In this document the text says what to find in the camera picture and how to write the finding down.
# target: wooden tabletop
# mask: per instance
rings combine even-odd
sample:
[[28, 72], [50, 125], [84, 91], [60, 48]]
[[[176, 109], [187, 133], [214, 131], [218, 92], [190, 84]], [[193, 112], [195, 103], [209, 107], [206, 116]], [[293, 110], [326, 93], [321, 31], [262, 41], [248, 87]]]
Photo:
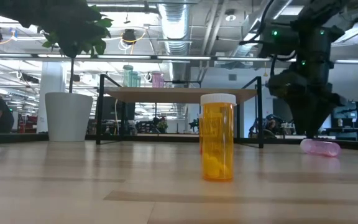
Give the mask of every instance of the wooden tabletop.
[[217, 89], [217, 88], [130, 88], [111, 87], [105, 91], [126, 103], [200, 103], [202, 95], [228, 93], [236, 96], [237, 104], [254, 96], [256, 90]]

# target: white column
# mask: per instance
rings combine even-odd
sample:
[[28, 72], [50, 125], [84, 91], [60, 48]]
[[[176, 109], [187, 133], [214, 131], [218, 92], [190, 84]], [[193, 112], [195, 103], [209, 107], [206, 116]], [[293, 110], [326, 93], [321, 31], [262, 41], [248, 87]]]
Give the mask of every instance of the white column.
[[43, 62], [40, 85], [40, 103], [38, 108], [37, 133], [48, 131], [45, 94], [64, 92], [66, 88], [66, 66], [62, 62]]

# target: white planter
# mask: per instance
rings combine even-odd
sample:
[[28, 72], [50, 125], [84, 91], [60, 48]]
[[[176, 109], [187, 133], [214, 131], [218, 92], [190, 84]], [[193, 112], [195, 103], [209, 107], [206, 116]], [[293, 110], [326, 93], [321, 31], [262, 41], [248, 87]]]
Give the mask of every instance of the white planter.
[[46, 93], [49, 141], [84, 141], [93, 99], [76, 93]]

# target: black metal frame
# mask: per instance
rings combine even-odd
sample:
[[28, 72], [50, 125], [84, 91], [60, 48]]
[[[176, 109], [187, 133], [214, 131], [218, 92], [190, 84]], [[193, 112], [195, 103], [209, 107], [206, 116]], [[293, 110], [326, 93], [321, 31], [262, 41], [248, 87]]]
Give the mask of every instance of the black metal frame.
[[[100, 74], [100, 82], [99, 82], [99, 96], [98, 102], [96, 104], [96, 144], [102, 144], [101, 141], [170, 141], [170, 142], [198, 142], [198, 138], [193, 137], [165, 137], [165, 136], [125, 136], [124, 135], [124, 123], [126, 117], [126, 103], [122, 102], [122, 119], [119, 136], [102, 136], [102, 113], [103, 113], [103, 97], [104, 97], [104, 79], [109, 80], [117, 87], [122, 87], [120, 84], [115, 82], [112, 78], [108, 77], [105, 74]], [[262, 127], [262, 77], [255, 77], [249, 83], [244, 85], [242, 89], [247, 88], [254, 82], [257, 82], [257, 111], [258, 111], [258, 140], [257, 143], [259, 148], [262, 149], [264, 147], [264, 132]], [[201, 87], [201, 82], [187, 82], [187, 83], [198, 83]], [[240, 105], [237, 105], [237, 136], [235, 137], [235, 142], [241, 142], [242, 138], [240, 138], [240, 123], [241, 123], [241, 110]]]

